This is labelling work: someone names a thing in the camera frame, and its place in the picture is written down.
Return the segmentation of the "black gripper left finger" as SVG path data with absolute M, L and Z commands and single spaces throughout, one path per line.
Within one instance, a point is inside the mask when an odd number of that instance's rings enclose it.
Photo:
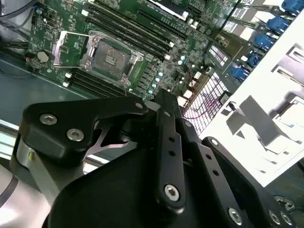
M 181 137 L 176 121 L 181 118 L 177 98 L 160 90 L 151 102 L 135 96 L 37 103 L 28 106 L 19 129 L 19 153 L 34 152 L 41 165 L 27 168 L 50 203 L 77 178 L 86 156 L 136 147 L 122 155 L 150 154 L 155 165 L 152 198 L 173 213 L 185 205 Z

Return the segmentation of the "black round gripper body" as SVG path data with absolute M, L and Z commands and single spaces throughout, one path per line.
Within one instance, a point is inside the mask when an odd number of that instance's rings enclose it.
M 183 150 L 185 205 L 173 213 L 152 198 L 155 165 L 150 154 L 132 154 L 70 183 L 56 198 L 48 228 L 219 228 L 212 217 L 207 185 Z

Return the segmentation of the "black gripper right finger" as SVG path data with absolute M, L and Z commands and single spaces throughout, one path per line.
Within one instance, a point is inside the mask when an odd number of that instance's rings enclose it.
M 207 185 L 212 217 L 220 228 L 295 228 L 295 220 L 214 137 L 201 140 L 194 126 L 176 120 L 182 146 L 198 181 Z

